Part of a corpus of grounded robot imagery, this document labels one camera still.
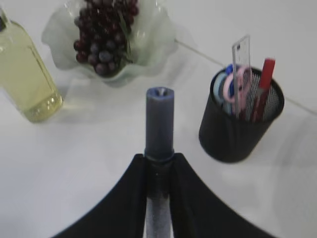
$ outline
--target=grapes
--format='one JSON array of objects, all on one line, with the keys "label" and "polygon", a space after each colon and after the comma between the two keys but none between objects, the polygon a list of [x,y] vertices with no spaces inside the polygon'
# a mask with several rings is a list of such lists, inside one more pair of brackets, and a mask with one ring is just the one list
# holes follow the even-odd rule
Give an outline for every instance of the grapes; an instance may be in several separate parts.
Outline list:
[{"label": "grapes", "polygon": [[80,39],[84,42],[89,41],[89,36],[86,32],[80,31]]},{"label": "grapes", "polygon": [[88,63],[92,66],[95,66],[99,63],[98,55],[89,55],[88,56]]},{"label": "grapes", "polygon": [[83,28],[85,26],[84,22],[80,19],[80,17],[76,17],[74,19],[74,23],[78,28]]},{"label": "grapes", "polygon": [[81,50],[83,50],[84,49],[84,47],[83,47],[83,45],[80,43],[80,41],[75,41],[74,42],[74,50],[76,50],[76,51],[81,51]]},{"label": "grapes", "polygon": [[98,54],[100,51],[100,46],[97,44],[97,43],[93,43],[91,46],[90,46],[90,52],[93,53],[93,54]]},{"label": "grapes", "polygon": [[105,49],[109,51],[114,51],[116,48],[115,43],[112,40],[108,40],[105,45]]},{"label": "grapes", "polygon": [[114,32],[117,32],[120,29],[120,26],[118,25],[118,23],[113,22],[111,28]]},{"label": "grapes", "polygon": [[86,17],[86,16],[88,15],[88,10],[87,10],[86,8],[80,9],[79,15],[80,15],[81,17]]},{"label": "grapes", "polygon": [[137,4],[138,0],[130,0],[129,5],[130,6],[135,6]]},{"label": "grapes", "polygon": [[112,0],[103,0],[105,6],[112,6]]},{"label": "grapes", "polygon": [[106,64],[99,63],[95,67],[95,72],[100,76],[106,76],[109,70]]},{"label": "grapes", "polygon": [[101,62],[109,62],[113,59],[113,55],[108,51],[101,51],[99,53],[99,59]]},{"label": "grapes", "polygon": [[94,41],[97,43],[101,43],[103,41],[103,38],[101,37],[101,35],[96,34],[94,36]]},{"label": "grapes", "polygon": [[102,6],[103,5],[103,0],[93,0],[93,4],[95,5],[95,6]]},{"label": "grapes", "polygon": [[88,54],[85,51],[81,51],[76,55],[76,59],[80,63],[86,63],[88,59]]},{"label": "grapes", "polygon": [[84,0],[74,19],[80,30],[79,40],[74,42],[76,60],[94,67],[100,76],[113,75],[120,70],[120,62],[126,57],[128,39],[121,28],[120,13],[126,31],[131,33],[134,17],[139,14],[138,0]]},{"label": "grapes", "polygon": [[127,23],[128,25],[132,25],[133,22],[134,22],[134,17],[133,17],[132,15],[127,15],[127,16],[125,17],[125,21],[126,21],[126,23]]},{"label": "grapes", "polygon": [[87,9],[88,10],[94,9],[94,5],[91,2],[87,3]]},{"label": "grapes", "polygon": [[121,45],[122,43],[124,43],[125,37],[124,34],[122,32],[117,33],[114,36],[114,41],[118,44]]},{"label": "grapes", "polygon": [[136,7],[136,6],[133,6],[131,9],[130,9],[130,13],[132,16],[136,16],[139,14],[139,9]]},{"label": "grapes", "polygon": [[109,68],[110,72],[115,71],[115,69],[116,69],[115,63],[114,62],[108,63],[108,68]]},{"label": "grapes", "polygon": [[111,29],[107,26],[104,28],[104,36],[106,38],[109,38],[111,36]]}]

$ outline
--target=pink scissors handle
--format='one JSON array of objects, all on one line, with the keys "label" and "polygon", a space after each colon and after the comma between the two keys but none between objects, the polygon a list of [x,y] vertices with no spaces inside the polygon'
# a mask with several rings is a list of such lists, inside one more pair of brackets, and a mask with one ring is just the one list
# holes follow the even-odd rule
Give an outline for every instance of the pink scissors handle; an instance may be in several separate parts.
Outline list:
[{"label": "pink scissors handle", "polygon": [[[241,113],[241,119],[245,118],[245,110],[247,104],[247,96],[251,87],[252,82],[252,70],[250,69],[250,79],[248,79],[245,87],[243,86],[244,74],[250,68],[247,66],[242,66],[237,72],[237,84],[238,84],[238,102],[239,102],[239,114]],[[235,97],[230,97],[230,84],[233,80],[233,73],[227,76],[226,81],[223,86],[223,97],[224,99],[232,104],[232,111],[235,113]]]}]

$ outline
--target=scissors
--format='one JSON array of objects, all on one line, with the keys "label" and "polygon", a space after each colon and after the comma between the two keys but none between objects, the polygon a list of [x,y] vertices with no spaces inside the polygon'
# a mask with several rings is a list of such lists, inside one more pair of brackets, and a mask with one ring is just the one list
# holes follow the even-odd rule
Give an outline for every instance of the scissors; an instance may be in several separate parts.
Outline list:
[{"label": "scissors", "polygon": [[[238,105],[239,108],[237,110],[239,114],[239,119],[246,119],[246,104],[247,104],[247,96],[251,88],[253,77],[252,70],[247,66],[241,66],[237,71],[237,85],[238,85]],[[235,108],[235,97],[230,93],[230,86],[233,82],[233,73],[227,76],[224,86],[223,86],[223,97],[226,102],[232,105],[232,112],[236,114]]]},{"label": "scissors", "polygon": [[227,78],[227,74],[226,73],[220,73],[217,78],[214,81],[214,85],[213,85],[213,95],[214,95],[214,99],[216,100],[216,102],[218,103],[219,106],[222,107],[222,109],[227,113],[227,114],[231,114],[231,104],[226,102],[224,97],[223,97],[223,86],[224,86],[224,82]]}]

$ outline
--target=blue plastic cap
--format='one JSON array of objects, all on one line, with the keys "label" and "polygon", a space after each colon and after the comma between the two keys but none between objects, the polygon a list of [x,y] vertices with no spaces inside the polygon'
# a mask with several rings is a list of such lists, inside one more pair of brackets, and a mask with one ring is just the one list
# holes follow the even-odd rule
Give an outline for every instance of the blue plastic cap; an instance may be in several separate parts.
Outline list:
[{"label": "blue plastic cap", "polygon": [[229,75],[233,72],[233,65],[230,64],[227,68],[226,68],[226,74]]}]

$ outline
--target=white table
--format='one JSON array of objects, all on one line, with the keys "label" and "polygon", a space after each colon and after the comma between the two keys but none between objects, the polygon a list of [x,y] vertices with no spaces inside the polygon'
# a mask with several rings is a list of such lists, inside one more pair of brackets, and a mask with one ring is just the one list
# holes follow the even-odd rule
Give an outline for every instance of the white table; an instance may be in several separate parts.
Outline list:
[{"label": "white table", "polygon": [[231,46],[251,35],[252,65],[276,58],[275,79],[286,96],[317,114],[312,71],[317,28],[312,0],[166,0],[178,39],[217,62],[232,62]]},{"label": "white table", "polygon": [[[152,86],[175,90],[175,150],[186,156],[213,192],[240,215],[276,236],[317,236],[316,116],[286,102],[283,114],[249,159],[235,165],[219,163],[202,150],[198,130],[211,78],[221,66],[179,45],[159,75],[138,77],[124,87],[58,71],[49,49],[41,43],[41,32],[62,2],[19,1],[17,8],[16,2],[4,1],[8,14],[22,23],[34,40],[65,94],[65,105],[48,122],[34,125],[0,95],[0,237],[51,237],[95,206],[119,180],[134,154],[144,150],[145,91]],[[230,31],[220,26],[228,27],[231,18],[224,15],[218,21],[201,21],[208,11],[213,15],[217,7],[221,9],[220,3],[211,7],[204,2],[210,4],[208,10],[197,3],[189,8],[193,4],[189,0],[176,3],[165,4],[177,25],[178,40],[206,55],[216,55],[219,62],[230,61],[230,46],[241,31],[226,33]],[[195,22],[212,30],[199,31]],[[222,42],[221,36],[214,36],[216,29],[227,34]],[[251,33],[259,44],[260,35]],[[190,44],[192,36],[198,44]],[[208,39],[217,39],[217,45],[208,44]],[[256,66],[261,66],[267,56],[263,52],[253,54],[259,57]],[[281,64],[289,60],[283,54],[277,58]],[[278,71],[278,67],[276,72],[285,93],[293,97],[292,86],[282,79],[287,72]]]}]

